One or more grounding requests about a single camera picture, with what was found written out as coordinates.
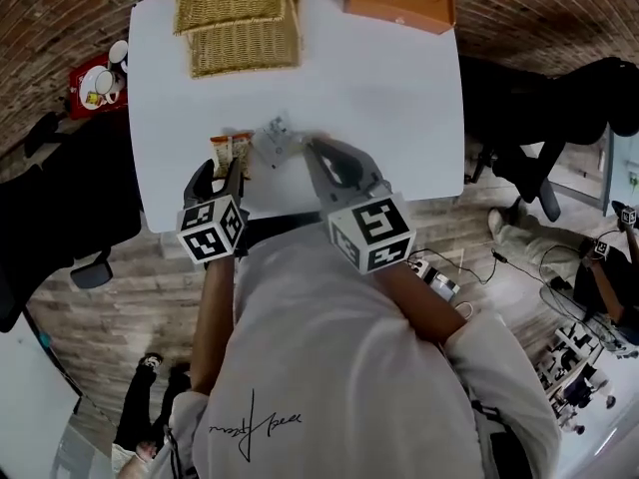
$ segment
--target brick wall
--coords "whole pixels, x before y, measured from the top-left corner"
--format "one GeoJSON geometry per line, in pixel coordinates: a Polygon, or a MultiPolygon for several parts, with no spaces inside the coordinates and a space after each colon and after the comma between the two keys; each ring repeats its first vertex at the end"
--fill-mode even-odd
{"type": "MultiPolygon", "coordinates": [[[[0,0],[0,156],[49,110],[72,67],[126,37],[138,0],[0,0]]],[[[638,0],[457,0],[461,53],[557,74],[639,62],[638,0]]]]}

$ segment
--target black chair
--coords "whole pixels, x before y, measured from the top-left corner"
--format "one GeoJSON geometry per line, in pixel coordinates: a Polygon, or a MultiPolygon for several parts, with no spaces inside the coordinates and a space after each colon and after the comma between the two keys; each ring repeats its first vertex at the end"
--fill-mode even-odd
{"type": "MultiPolygon", "coordinates": [[[[51,123],[52,115],[43,120],[51,123]]],[[[39,144],[60,142],[43,162],[0,184],[0,331],[9,331],[38,286],[61,267],[98,253],[71,271],[81,288],[113,274],[111,246],[141,229],[140,197],[126,113],[99,115],[72,135],[36,125],[39,144]]]]}
{"type": "Polygon", "coordinates": [[[464,57],[460,70],[465,130],[483,144],[466,182],[492,167],[527,203],[539,198],[552,222],[561,210],[548,176],[564,146],[594,144],[608,124],[623,137],[639,131],[639,70],[629,62],[603,59],[556,79],[464,57]],[[538,158],[520,147],[537,143],[538,158]]]}

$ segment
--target white t-shirt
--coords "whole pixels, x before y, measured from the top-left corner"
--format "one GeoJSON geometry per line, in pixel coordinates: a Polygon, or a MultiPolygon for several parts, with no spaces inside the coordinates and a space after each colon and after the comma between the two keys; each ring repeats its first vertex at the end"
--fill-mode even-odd
{"type": "Polygon", "coordinates": [[[211,396],[174,403],[200,478],[483,477],[455,371],[319,227],[252,248],[236,305],[211,396]]]}

